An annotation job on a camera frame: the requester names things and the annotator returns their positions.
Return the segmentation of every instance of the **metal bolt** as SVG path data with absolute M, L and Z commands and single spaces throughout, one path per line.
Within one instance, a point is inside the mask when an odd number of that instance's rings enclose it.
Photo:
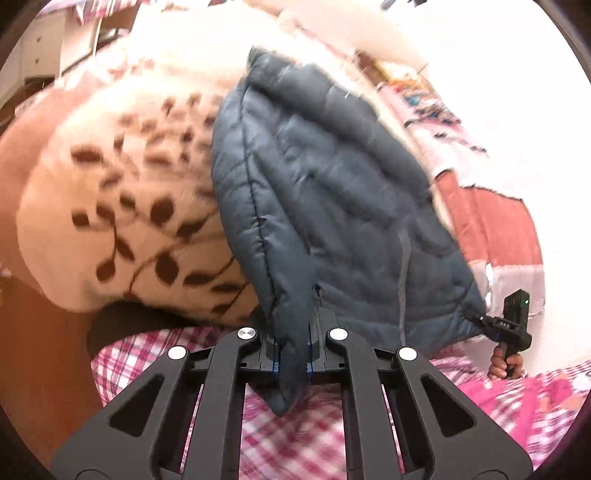
M 417 351 L 414 348 L 410 348 L 409 346 L 406 346 L 404 348 L 401 348 L 398 351 L 398 356 L 402 360 L 406 360 L 407 362 L 412 362 L 417 357 Z
M 329 335 L 330 338 L 337 341 L 345 340 L 349 336 L 347 330 L 345 330 L 344 328 L 333 328 L 329 332 Z
M 238 338 L 241 338 L 242 340 L 250 340 L 251 338 L 254 338 L 255 335 L 256 330 L 254 328 L 244 327 L 238 330 Z
M 171 360 L 180 360 L 187 355 L 187 349 L 182 345 L 176 345 L 168 351 L 168 358 Z

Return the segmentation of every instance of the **beige blanket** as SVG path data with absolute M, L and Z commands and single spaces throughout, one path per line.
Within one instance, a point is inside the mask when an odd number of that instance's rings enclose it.
M 353 52 L 289 15 L 232 2 L 154 14 L 0 139 L 0 264 L 75 312 L 130 299 L 242 323 L 257 299 L 223 236 L 209 149 L 253 45 L 316 63 L 414 149 Z

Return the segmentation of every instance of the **jacket seam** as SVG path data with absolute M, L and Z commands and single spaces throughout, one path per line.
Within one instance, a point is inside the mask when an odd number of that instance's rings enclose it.
M 245 97 L 248 89 L 249 89 L 249 87 L 246 87 L 246 89 L 244 90 L 244 92 L 242 93 L 242 95 L 240 97 L 240 109 L 238 110 L 238 119 L 240 122 L 241 131 L 242 131 L 241 132 L 242 133 L 242 148 L 244 149 L 244 153 L 245 153 L 244 165 L 245 165 L 245 172 L 246 172 L 246 180 L 248 182 L 248 189 L 249 189 L 250 196 L 251 196 L 252 207 L 254 209 L 254 214 L 255 214 L 255 219 L 256 219 L 256 229 L 258 231 L 259 243 L 261 244 L 261 248 L 263 251 L 263 258 L 264 258 L 264 262 L 265 262 L 265 272 L 267 274 L 267 279 L 271 285 L 271 293 L 273 295 L 273 302 L 271 304 L 271 313 L 272 313 L 272 312 L 274 312 L 275 306 L 277 305 L 277 294 L 275 292 L 275 285 L 274 285 L 273 279 L 271 277 L 271 269 L 269 268 L 269 259 L 267 257 L 267 249 L 265 248 L 265 238 L 262 233 L 261 218 L 259 217 L 259 214 L 258 214 L 258 208 L 256 205 L 256 200 L 255 200 L 254 190 L 253 190 L 253 185 L 252 185 L 252 177 L 251 177 L 249 163 L 250 163 L 252 156 L 255 155 L 255 152 L 251 151 L 248 146 L 248 142 L 246 140 L 246 127 L 244 125 L 244 116 L 243 116 L 244 97 Z

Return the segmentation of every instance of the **white wall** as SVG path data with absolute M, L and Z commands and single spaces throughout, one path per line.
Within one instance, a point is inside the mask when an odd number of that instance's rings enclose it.
M 524 352 L 536 373 L 591 358 L 591 85 L 532 0 L 396 2 L 387 16 L 427 58 L 424 71 L 464 125 L 510 171 L 540 238 L 543 318 Z M 469 347 L 487 367 L 492 343 Z
M 19 40 L 0 71 L 0 107 L 21 86 L 21 52 L 22 43 Z
M 294 14 L 322 40 L 342 51 L 362 50 L 376 58 L 422 69 L 426 62 L 379 10 L 377 0 L 245 0 Z

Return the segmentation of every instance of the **black controller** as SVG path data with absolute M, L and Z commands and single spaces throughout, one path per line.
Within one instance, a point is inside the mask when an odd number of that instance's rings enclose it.
M 527 319 L 530 312 L 530 294 L 517 290 L 505 298 L 503 318 L 473 317 L 471 320 L 483 325 L 484 334 L 494 342 L 507 345 L 505 361 L 516 353 L 527 350 L 531 346 L 531 335 L 527 333 Z M 507 365 L 507 376 L 511 378 L 514 365 Z
M 526 347 L 527 341 L 517 340 L 523 338 L 522 326 L 514 320 L 482 317 L 480 324 L 490 335 Z M 531 475 L 527 453 L 415 349 L 372 348 L 323 308 L 310 319 L 309 347 L 311 383 L 341 386 L 348 480 L 525 480 Z M 55 455 L 51 472 L 57 480 L 238 479 L 245 387 L 275 381 L 281 367 L 277 352 L 275 340 L 253 328 L 192 353 L 172 347 L 70 438 Z

